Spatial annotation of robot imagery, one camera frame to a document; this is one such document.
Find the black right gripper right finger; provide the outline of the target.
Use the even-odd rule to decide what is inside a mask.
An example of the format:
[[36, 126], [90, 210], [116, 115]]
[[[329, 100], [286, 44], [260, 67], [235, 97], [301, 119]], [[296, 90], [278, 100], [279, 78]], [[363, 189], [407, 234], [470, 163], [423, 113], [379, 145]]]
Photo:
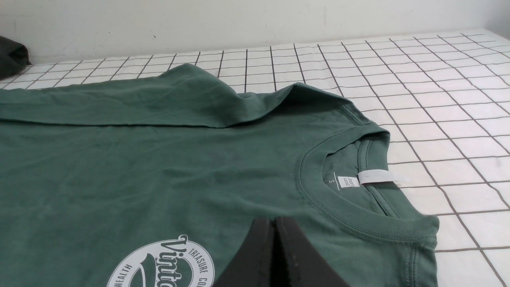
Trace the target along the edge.
[[348, 287], [290, 217], [275, 219], [276, 287]]

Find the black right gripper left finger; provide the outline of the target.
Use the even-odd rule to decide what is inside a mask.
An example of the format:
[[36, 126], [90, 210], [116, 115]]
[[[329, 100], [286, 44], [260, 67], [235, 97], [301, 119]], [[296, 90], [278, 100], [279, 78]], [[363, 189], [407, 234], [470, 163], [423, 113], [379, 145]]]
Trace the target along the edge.
[[215, 281], [215, 287], [269, 287], [275, 227], [267, 218], [256, 218], [241, 247]]

